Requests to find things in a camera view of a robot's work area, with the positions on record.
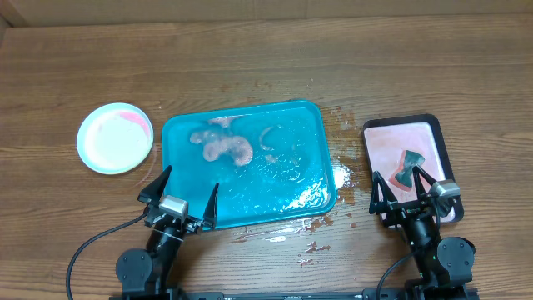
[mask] dark object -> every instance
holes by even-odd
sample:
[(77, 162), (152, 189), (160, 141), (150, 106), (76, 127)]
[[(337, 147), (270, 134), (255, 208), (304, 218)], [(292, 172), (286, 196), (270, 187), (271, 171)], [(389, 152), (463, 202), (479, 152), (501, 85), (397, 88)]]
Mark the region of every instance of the dark object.
[[(415, 116), (407, 116), (407, 117), (391, 117), (391, 118), (385, 118), (385, 119), (377, 119), (377, 120), (371, 120), (365, 123), (363, 125), (363, 132), (367, 128), (377, 128), (382, 126), (391, 126), (391, 125), (401, 125), (401, 124), (408, 124), (408, 123), (428, 123), (431, 127), (431, 133), (433, 134), (433, 138), (435, 140), (436, 149), (439, 155), (439, 159), (441, 160), (441, 166), (442, 171), (444, 172), (444, 177), (446, 179), (450, 179), (452, 181), (455, 181), (455, 178), (453, 176), (453, 172), (451, 170), (450, 165), (450, 159), (448, 158), (448, 152), (446, 151), (446, 145), (444, 144), (444, 138), (442, 136), (441, 131), (441, 125), (439, 124), (439, 120), (432, 114), (421, 114), (421, 115), (415, 115)], [(363, 138), (363, 141), (365, 143), (366, 152), (368, 153), (368, 147), (366, 146), (366, 139)], [(370, 162), (370, 155), (367, 155), (368, 157), (368, 165), (371, 166)], [(456, 211), (456, 217), (451, 220), (452, 223), (460, 221), (465, 212), (463, 210), (463, 205), (461, 203), (461, 197), (458, 196), (455, 198), (455, 202), (453, 205), (453, 208)], [(447, 216), (448, 214), (444, 214), (444, 211), (439, 210), (439, 213), (442, 217)]]
[(72, 291), (70, 289), (70, 277), (72, 275), (72, 267), (74, 267), (74, 263), (76, 262), (76, 258), (80, 255), (80, 253), (83, 251), (83, 249), (85, 249), (85, 247), (89, 246), (90, 243), (98, 240), (99, 238), (101, 237), (104, 237), (104, 236), (107, 236), (109, 233), (114, 233), (116, 232), (117, 230), (119, 229), (123, 229), (123, 228), (126, 228), (132, 224), (135, 224), (141, 220), (143, 220), (143, 218), (147, 215), (147, 210), (145, 209), (144, 212), (142, 213), (141, 216), (131, 220), (131, 221), (128, 221), (128, 222), (125, 222), (124, 224), (122, 225), (119, 225), (119, 226), (116, 226), (115, 228), (111, 228), (109, 230), (106, 230), (105, 232), (102, 232), (102, 233), (99, 233), (97, 234), (96, 236), (94, 237), (91, 237), (88, 241), (86, 241), (77, 251), (76, 253), (74, 253), (74, 256), (72, 257), (72, 259), (70, 260), (70, 263), (68, 264), (68, 269), (67, 269), (67, 281), (66, 281), (66, 285), (67, 285), (67, 297), (69, 300), (72, 300)]
[(171, 170), (172, 167), (168, 166), (137, 198), (148, 205), (145, 225), (154, 229), (146, 250), (127, 250), (117, 260), (117, 278), (122, 283), (122, 296), (115, 297), (117, 299), (146, 299), (154, 295), (161, 295), (164, 299), (182, 298), (180, 288), (167, 287), (167, 275), (177, 250), (186, 233), (196, 233), (202, 227), (213, 229), (216, 225), (218, 183), (207, 202), (204, 219), (200, 220), (188, 216), (186, 201), (169, 195), (162, 197)]
[(421, 166), (425, 159), (417, 152), (406, 150), (406, 156), (403, 160), (403, 169), (395, 175), (395, 179), (408, 188), (413, 187), (411, 175), (413, 174), (413, 167)]
[[(441, 239), (432, 214), (428, 211), (431, 204), (437, 203), (439, 213), (449, 212), (458, 196), (458, 187), (453, 181), (435, 182), (421, 168), (415, 166), (415, 187), (421, 192), (417, 202), (399, 204), (390, 188), (378, 172), (373, 177), (374, 186), (371, 196), (370, 212), (386, 213), (386, 221), (401, 225), (406, 233), (412, 253), (395, 263), (384, 274), (377, 289), (368, 288), (362, 292), (318, 292), (318, 293), (265, 293), (224, 295), (221, 292), (184, 293), (179, 287), (168, 287), (167, 274), (172, 267), (178, 248), (186, 233), (195, 233), (200, 227), (214, 228), (217, 218), (217, 189), (213, 188), (204, 212), (204, 220), (188, 217), (187, 202), (172, 197), (162, 198), (162, 191), (170, 175), (168, 167), (154, 182), (144, 188), (138, 200), (146, 203), (145, 212), (140, 217), (121, 226), (107, 230), (85, 242), (77, 251), (67, 270), (67, 295), (72, 300), (70, 274), (79, 253), (94, 240), (129, 226), (147, 217), (145, 225), (154, 226), (146, 249), (130, 249), (117, 260), (117, 277), (122, 283), (122, 295), (110, 297), (110, 300), (479, 300), (475, 289), (466, 291), (464, 283), (472, 279), (471, 267), (474, 263), (474, 245), (461, 237)], [(424, 193), (420, 176), (432, 183), (429, 193)], [(383, 192), (384, 200), (378, 199), (378, 188)], [(386, 275), (395, 266), (411, 256), (421, 271), (422, 279), (406, 282), (405, 288), (385, 288), (381, 286)]]
[[(376, 299), (380, 300), (381, 286), (387, 275), (410, 257), (414, 257), (421, 279), (408, 280), (405, 285), (407, 299), (468, 299), (465, 284), (472, 280), (474, 245), (462, 237), (441, 239), (440, 224), (433, 215), (446, 215), (457, 203), (459, 187), (452, 180), (437, 182), (420, 166), (412, 168), (417, 200), (399, 203), (378, 171), (372, 174), (372, 194), (369, 213), (385, 213), (383, 225), (400, 225), (411, 253), (392, 265), (381, 278)], [(421, 183), (424, 178), (431, 189), (426, 192)], [(379, 190), (383, 201), (379, 199)]]

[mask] blue tray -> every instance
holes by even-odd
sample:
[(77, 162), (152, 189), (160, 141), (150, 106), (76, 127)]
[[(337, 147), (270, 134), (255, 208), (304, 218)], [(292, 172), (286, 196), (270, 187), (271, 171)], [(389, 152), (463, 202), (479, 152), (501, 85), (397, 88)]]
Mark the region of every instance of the blue tray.
[[(229, 125), (208, 122), (230, 116)], [(208, 162), (204, 146), (224, 137), (245, 138), (252, 160), (226, 152)], [(188, 201), (193, 217), (220, 183), (217, 228), (327, 213), (336, 201), (324, 123), (306, 100), (175, 116), (162, 129), (162, 162), (172, 165), (165, 194)]]

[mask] robotic arm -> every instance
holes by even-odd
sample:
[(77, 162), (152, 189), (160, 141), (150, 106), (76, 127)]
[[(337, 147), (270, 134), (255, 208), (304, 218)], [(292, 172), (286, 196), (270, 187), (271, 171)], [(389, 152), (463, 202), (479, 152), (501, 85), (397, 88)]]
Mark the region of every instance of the robotic arm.
[[(102, 232), (85, 242), (75, 253), (67, 270), (67, 295), (72, 300), (70, 274), (79, 253), (91, 242), (131, 225), (146, 217), (145, 225), (153, 228), (145, 249), (129, 249), (117, 260), (116, 273), (122, 283), (122, 294), (110, 300), (479, 300), (476, 290), (467, 290), (472, 280), (474, 245), (462, 237), (441, 238), (440, 217), (453, 208), (459, 187), (452, 180), (437, 182), (421, 167), (413, 167), (417, 200), (399, 203), (379, 172), (372, 174), (369, 213), (385, 214), (386, 227), (399, 226), (406, 236), (411, 253), (395, 263), (381, 278), (377, 288), (361, 292), (319, 292), (278, 294), (236, 294), (221, 292), (185, 293), (178, 286), (167, 286), (167, 276), (177, 251), (187, 233), (203, 227), (215, 228), (218, 183), (212, 190), (203, 219), (188, 215), (188, 203), (173, 196), (162, 197), (172, 167), (139, 194), (146, 204), (143, 215), (121, 226)], [(426, 192), (421, 178), (431, 189)], [(386, 276), (400, 263), (414, 257), (421, 278), (407, 280), (403, 288), (381, 286)]]

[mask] wood grain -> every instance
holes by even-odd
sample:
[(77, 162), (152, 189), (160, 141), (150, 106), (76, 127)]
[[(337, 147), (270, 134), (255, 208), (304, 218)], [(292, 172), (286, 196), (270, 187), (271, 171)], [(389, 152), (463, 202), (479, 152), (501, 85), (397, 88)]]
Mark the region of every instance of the wood grain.
[(8, 28), (10, 28), (9, 24), (7, 24), (6, 20), (0, 15), (0, 46), (2, 46), (3, 35)]
[(533, 13), (531, 0), (0, 0), (15, 27)]
[[(471, 286), (483, 298), (527, 299), (531, 33), (532, 15), (10, 29), (0, 48), (0, 298), (64, 298), (64, 273), (79, 245), (142, 210), (136, 184), (156, 153), (123, 175), (87, 169), (74, 143), (93, 109), (133, 103), (160, 141), (163, 123), (177, 114), (308, 98), (321, 108), (334, 168), (354, 172), (355, 187), (341, 188), (327, 214), (332, 223), (314, 232), (295, 233), (311, 221), (295, 220), (188, 237), (173, 282), (225, 293), (374, 287), (407, 249), (367, 213), (361, 126), (433, 113), (466, 210), (443, 236), (477, 246)], [(160, 171), (158, 162), (147, 180)], [(73, 271), (75, 298), (119, 292), (116, 258), (148, 235), (137, 224), (89, 247)], [(234, 243), (240, 236), (246, 241)], [(270, 242), (277, 236), (286, 241)], [(312, 242), (331, 249), (306, 253)], [(300, 259), (314, 264), (301, 266)], [(415, 276), (410, 262), (386, 285)]]

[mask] water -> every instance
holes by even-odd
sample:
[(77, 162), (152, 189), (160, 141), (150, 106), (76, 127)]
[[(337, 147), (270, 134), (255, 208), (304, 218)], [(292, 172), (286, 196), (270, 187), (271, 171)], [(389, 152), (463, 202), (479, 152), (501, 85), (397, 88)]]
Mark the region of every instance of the water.
[[(331, 200), (320, 126), (307, 107), (241, 115), (226, 127), (208, 120), (176, 123), (164, 147), (175, 151), (166, 155), (172, 165), (171, 187), (166, 191), (188, 201), (189, 214), (201, 218), (212, 187), (220, 183), (218, 228), (318, 212)], [(205, 131), (245, 138), (253, 150), (252, 160), (239, 165), (240, 153), (228, 150), (207, 161), (205, 143), (191, 140)]]

